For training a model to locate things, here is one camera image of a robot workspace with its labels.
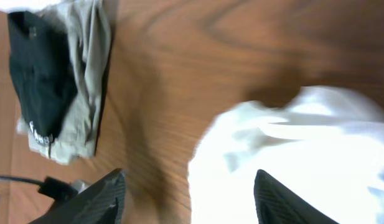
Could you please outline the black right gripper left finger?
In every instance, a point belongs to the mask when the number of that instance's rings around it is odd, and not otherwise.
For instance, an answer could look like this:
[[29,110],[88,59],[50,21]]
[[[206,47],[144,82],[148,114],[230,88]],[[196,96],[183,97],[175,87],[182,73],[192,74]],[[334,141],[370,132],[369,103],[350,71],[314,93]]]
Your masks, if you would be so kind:
[[47,177],[38,193],[54,202],[47,213],[30,224],[121,224],[125,174],[122,169],[115,169],[82,192]]

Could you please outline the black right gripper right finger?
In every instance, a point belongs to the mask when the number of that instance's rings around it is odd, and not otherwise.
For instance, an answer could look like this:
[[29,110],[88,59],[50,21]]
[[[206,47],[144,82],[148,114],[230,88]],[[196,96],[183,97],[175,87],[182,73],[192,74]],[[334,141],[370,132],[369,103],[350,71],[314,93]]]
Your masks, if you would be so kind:
[[337,224],[262,169],[256,173],[254,197],[260,224]]

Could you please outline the white t-shirt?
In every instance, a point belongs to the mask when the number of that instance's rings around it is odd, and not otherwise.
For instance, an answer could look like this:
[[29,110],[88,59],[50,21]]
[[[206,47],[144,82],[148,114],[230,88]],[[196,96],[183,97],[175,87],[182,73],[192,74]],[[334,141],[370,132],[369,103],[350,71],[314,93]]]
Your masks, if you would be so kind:
[[246,101],[218,115],[188,165],[192,223],[257,223],[259,170],[338,223],[384,223],[384,111],[306,86],[282,108]]

